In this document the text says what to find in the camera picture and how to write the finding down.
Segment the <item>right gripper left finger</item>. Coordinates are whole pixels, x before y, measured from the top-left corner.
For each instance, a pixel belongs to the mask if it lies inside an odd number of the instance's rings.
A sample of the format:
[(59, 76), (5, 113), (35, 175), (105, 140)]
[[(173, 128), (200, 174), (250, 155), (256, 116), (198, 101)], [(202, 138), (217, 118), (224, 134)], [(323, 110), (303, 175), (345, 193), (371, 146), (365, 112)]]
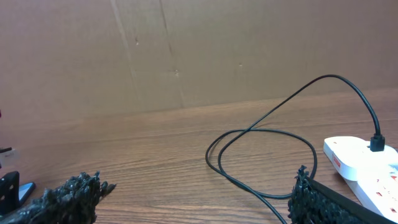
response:
[(1, 219), (1, 224), (92, 224), (96, 222), (96, 206), (116, 188), (100, 181), (100, 173), (86, 172), (72, 176), (56, 189), (44, 190), (33, 199)]

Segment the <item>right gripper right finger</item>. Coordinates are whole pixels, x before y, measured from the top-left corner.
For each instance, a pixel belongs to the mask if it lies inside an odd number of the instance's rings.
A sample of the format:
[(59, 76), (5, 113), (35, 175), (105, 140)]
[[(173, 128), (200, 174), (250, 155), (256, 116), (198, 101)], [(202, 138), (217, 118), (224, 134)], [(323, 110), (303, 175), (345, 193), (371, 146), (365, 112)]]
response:
[(305, 166), (295, 177), (288, 217), (297, 224), (395, 224), (311, 179)]

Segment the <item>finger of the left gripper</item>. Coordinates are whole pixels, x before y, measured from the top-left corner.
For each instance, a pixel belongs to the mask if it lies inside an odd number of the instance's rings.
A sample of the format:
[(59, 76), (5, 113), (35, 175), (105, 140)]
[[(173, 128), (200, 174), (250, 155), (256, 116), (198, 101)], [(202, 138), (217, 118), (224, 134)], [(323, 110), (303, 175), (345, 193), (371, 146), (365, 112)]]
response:
[(20, 207), (19, 177), (18, 171), (9, 172), (1, 177), (1, 215), (7, 215)]

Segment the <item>Galaxy S24+ smartphone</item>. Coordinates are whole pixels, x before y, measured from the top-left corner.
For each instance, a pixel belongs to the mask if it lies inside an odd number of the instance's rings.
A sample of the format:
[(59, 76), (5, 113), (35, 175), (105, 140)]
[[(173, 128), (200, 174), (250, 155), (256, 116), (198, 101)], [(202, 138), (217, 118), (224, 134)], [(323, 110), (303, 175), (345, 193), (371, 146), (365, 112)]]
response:
[(19, 186), (19, 206), (22, 206), (26, 200), (29, 198), (31, 193), (35, 190), (36, 185), (34, 182), (29, 182)]

